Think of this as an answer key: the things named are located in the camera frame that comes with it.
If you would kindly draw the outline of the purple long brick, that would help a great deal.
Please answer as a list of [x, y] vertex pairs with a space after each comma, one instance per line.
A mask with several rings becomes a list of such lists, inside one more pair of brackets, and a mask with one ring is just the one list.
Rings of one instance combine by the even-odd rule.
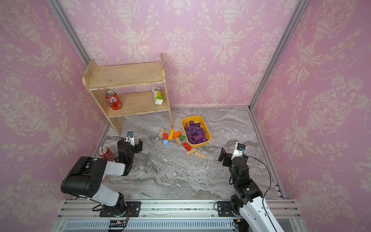
[[203, 140], [203, 134], [199, 134], [193, 137], [194, 141], [202, 141]]

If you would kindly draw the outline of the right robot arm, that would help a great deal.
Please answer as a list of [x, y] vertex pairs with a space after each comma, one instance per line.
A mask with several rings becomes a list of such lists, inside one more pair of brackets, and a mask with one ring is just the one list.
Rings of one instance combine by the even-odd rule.
[[283, 228], [268, 207], [265, 195], [250, 177], [247, 164], [250, 156], [244, 151], [244, 145], [238, 143], [232, 154], [222, 148], [218, 158], [230, 169], [230, 184], [235, 190], [230, 201], [232, 211], [241, 216], [253, 232], [282, 232]]

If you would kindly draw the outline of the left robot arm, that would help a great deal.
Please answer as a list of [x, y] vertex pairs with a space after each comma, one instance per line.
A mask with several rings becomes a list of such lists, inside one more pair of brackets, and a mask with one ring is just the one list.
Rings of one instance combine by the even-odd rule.
[[124, 195], [108, 188], [102, 181], [106, 176], [127, 176], [132, 169], [134, 155], [143, 150], [143, 141], [133, 137], [121, 138], [118, 157], [114, 161], [102, 158], [81, 157], [61, 184], [61, 191], [83, 197], [100, 204], [101, 217], [136, 217], [140, 202], [127, 203]]

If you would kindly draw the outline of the yellow plastic storage bin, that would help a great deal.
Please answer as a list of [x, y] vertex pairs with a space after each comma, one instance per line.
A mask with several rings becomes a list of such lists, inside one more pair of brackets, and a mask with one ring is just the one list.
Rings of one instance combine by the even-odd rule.
[[[194, 123], [200, 123], [200, 127], [194, 126]], [[210, 132], [206, 126], [204, 119], [201, 116], [190, 116], [182, 120], [182, 127], [188, 145], [192, 148], [199, 148], [207, 145], [211, 140]], [[193, 137], [203, 134], [202, 141], [194, 141]]]

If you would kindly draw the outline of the red cola can on floor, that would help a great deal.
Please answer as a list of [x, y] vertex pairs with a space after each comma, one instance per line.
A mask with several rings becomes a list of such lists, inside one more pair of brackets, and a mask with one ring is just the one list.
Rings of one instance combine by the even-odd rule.
[[114, 161], [116, 159], [115, 154], [107, 147], [100, 147], [98, 149], [98, 157], [109, 161]]

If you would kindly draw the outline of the engraved natural wood brick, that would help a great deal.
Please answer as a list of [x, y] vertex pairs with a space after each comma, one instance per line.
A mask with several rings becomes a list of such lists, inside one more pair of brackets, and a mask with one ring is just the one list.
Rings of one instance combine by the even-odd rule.
[[202, 158], [204, 160], [206, 159], [206, 155], [205, 154], [202, 154], [200, 152], [195, 152], [194, 155], [197, 156], [197, 157], [199, 157], [199, 158]]

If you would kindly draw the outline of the natural wood brick near shelf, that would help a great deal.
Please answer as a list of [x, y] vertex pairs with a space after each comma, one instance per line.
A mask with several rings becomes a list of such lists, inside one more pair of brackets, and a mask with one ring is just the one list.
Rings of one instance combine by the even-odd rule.
[[165, 133], [165, 129], [164, 128], [162, 128], [161, 130], [160, 130], [160, 132], [159, 132], [159, 137], [162, 137], [163, 136], [163, 134]]

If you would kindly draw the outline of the yellow long brick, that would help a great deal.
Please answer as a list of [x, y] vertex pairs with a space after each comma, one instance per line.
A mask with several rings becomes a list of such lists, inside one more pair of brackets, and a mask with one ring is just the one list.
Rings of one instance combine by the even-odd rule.
[[171, 129], [171, 130], [170, 130], [170, 133], [169, 133], [169, 136], [168, 136], [168, 140], [169, 140], [169, 141], [172, 141], [172, 140], [173, 140], [174, 133], [175, 133], [175, 130], [174, 130], [174, 129]]

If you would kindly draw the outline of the beige wood brick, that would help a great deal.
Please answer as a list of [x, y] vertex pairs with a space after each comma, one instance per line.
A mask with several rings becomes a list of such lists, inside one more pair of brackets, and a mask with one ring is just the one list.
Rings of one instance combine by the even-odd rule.
[[177, 145], [178, 145], [179, 147], [182, 146], [182, 142], [181, 142], [181, 140], [180, 140], [179, 137], [177, 137], [177, 138], [175, 139], [175, 141], [176, 141], [176, 143], [177, 143]]

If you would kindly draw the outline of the orange brick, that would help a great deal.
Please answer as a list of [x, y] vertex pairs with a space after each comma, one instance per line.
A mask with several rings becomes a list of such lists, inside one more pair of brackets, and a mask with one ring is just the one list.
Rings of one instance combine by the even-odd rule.
[[178, 138], [179, 136], [181, 136], [182, 133], [180, 131], [177, 131], [175, 134], [174, 134], [174, 138]]

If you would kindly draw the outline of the red cola can on shelf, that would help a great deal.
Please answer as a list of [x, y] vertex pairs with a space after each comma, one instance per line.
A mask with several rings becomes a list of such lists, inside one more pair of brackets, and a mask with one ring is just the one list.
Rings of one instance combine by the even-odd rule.
[[112, 90], [109, 90], [106, 92], [106, 95], [105, 95], [110, 107], [113, 109], [113, 110], [119, 110], [122, 108], [122, 104], [121, 104], [121, 101], [120, 99], [118, 98], [118, 95], [116, 92], [112, 91]]

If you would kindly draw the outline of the small red brick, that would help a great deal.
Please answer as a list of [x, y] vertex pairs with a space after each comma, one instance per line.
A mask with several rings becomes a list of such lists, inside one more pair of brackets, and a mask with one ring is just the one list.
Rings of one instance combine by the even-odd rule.
[[183, 143], [183, 148], [186, 149], [187, 151], [190, 151], [192, 148], [188, 145], [187, 142]]

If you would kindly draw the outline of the green white juice carton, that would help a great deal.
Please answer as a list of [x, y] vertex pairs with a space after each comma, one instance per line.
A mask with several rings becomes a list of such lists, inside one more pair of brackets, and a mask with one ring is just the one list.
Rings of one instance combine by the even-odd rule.
[[164, 98], [162, 96], [161, 89], [160, 88], [157, 88], [157, 87], [153, 87], [152, 93], [154, 95], [155, 104], [162, 105], [163, 104], [163, 101], [164, 101]]

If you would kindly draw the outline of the wooden two-tier shelf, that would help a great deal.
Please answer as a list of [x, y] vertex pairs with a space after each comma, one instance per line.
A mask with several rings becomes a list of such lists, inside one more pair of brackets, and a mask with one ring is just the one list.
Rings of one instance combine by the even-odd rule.
[[[162, 53], [160, 58], [161, 60], [157, 62], [116, 66], [99, 67], [95, 60], [88, 64], [82, 82], [118, 135], [121, 135], [124, 116], [167, 111], [170, 126], [174, 127]], [[105, 97], [109, 90], [157, 84], [164, 85], [162, 91], [164, 102], [161, 105], [154, 103], [151, 91], [119, 95], [118, 98], [123, 105], [119, 110], [113, 110]]]

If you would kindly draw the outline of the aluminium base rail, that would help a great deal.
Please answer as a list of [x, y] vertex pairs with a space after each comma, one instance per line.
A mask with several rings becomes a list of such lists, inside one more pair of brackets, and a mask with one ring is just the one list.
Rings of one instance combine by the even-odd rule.
[[277, 231], [304, 232], [305, 226], [293, 200], [271, 199], [242, 216], [232, 213], [228, 200], [129, 200], [129, 212], [114, 217], [98, 211], [89, 200], [67, 200], [52, 228], [53, 232], [249, 232], [271, 227], [266, 212], [278, 222]]

